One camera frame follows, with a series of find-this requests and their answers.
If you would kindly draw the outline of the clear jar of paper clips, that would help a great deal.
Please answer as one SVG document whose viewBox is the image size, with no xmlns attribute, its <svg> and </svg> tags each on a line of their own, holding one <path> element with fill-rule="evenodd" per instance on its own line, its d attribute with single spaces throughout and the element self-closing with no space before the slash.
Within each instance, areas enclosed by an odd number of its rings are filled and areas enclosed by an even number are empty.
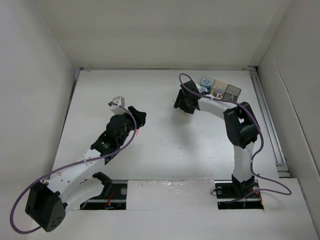
<svg viewBox="0 0 320 240">
<path fill-rule="evenodd" d="M 219 94 L 219 95 L 224 95 L 226 91 L 225 87 L 222 86 L 217 86 L 214 90 L 215 93 Z"/>
</svg>

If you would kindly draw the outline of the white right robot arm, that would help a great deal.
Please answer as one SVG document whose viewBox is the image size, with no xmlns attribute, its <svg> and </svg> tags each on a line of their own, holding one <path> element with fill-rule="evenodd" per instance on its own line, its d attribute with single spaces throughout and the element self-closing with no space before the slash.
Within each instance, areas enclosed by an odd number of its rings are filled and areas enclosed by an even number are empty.
<svg viewBox="0 0 320 240">
<path fill-rule="evenodd" d="M 175 109 L 193 114 L 207 112 L 224 120 L 228 140 L 233 145 L 234 169 L 227 185 L 229 199 L 244 197 L 255 183 L 252 155 L 259 130 L 251 106 L 247 102 L 233 103 L 213 95 L 200 94 L 193 80 L 180 85 Z"/>
</svg>

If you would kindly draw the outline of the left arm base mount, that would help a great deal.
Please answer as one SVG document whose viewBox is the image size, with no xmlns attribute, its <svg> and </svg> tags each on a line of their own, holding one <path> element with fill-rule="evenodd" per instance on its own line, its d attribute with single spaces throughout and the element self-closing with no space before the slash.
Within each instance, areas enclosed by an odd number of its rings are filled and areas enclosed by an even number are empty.
<svg viewBox="0 0 320 240">
<path fill-rule="evenodd" d="M 107 195 L 99 195 L 86 200 L 80 205 L 80 210 L 126 210 L 128 181 L 115 180 Z"/>
</svg>

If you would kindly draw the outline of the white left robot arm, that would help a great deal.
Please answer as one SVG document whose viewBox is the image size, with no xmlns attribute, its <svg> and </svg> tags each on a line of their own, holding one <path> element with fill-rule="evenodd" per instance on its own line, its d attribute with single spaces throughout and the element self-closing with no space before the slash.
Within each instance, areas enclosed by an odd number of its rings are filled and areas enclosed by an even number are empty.
<svg viewBox="0 0 320 240">
<path fill-rule="evenodd" d="M 25 213 L 45 232 L 55 230 L 72 208 L 111 194 L 113 181 L 102 169 L 131 143 L 130 133 L 145 125 L 147 114 L 133 106 L 112 103 L 110 107 L 114 115 L 81 159 L 31 185 Z"/>
</svg>

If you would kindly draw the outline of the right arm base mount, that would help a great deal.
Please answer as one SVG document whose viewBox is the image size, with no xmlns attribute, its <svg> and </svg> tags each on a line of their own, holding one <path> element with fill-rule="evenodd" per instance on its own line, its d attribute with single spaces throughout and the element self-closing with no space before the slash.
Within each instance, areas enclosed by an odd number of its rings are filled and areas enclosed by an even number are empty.
<svg viewBox="0 0 320 240">
<path fill-rule="evenodd" d="M 263 210 L 261 194 L 254 190 L 259 187 L 258 181 L 243 192 L 239 192 L 231 180 L 215 180 L 215 189 L 211 192 L 216 197 L 219 210 Z"/>
</svg>

